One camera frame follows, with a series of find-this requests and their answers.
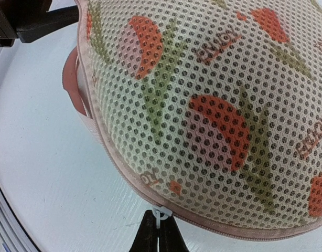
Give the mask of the floral mesh laundry bag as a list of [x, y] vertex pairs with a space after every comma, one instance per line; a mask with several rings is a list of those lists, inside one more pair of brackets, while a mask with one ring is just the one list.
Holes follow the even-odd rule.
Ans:
[[322, 226], [322, 4], [77, 1], [63, 86], [146, 201], [226, 236]]

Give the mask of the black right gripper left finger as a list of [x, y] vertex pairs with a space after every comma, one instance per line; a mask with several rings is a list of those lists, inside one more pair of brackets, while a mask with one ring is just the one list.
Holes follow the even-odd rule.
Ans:
[[158, 229], [156, 217], [152, 210], [144, 213], [139, 229], [129, 252], [157, 252], [158, 251]]

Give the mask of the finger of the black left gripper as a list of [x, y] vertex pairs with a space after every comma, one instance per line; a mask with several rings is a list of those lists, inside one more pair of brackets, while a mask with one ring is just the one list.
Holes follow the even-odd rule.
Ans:
[[32, 43], [79, 20], [77, 6], [50, 11], [52, 1], [0, 1], [0, 47]]

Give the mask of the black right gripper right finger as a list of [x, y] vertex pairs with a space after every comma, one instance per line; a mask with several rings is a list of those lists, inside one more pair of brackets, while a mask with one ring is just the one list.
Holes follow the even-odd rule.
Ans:
[[173, 216], [162, 220], [159, 229], [160, 252], [189, 252]]

